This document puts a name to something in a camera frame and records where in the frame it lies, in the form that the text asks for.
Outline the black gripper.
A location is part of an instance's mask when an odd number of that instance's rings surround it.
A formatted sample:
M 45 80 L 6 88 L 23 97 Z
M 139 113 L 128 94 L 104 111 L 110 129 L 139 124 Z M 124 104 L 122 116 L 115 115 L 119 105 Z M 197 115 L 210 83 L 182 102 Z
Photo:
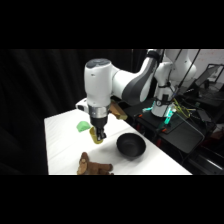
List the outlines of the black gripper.
M 100 140 L 99 129 L 103 129 L 105 127 L 105 125 L 107 124 L 107 121 L 108 121 L 108 117 L 103 117 L 103 118 L 90 117 L 90 122 L 91 122 L 92 126 L 96 129 L 97 140 Z M 102 140 L 107 137 L 104 130 L 102 130 L 101 137 L 102 137 Z

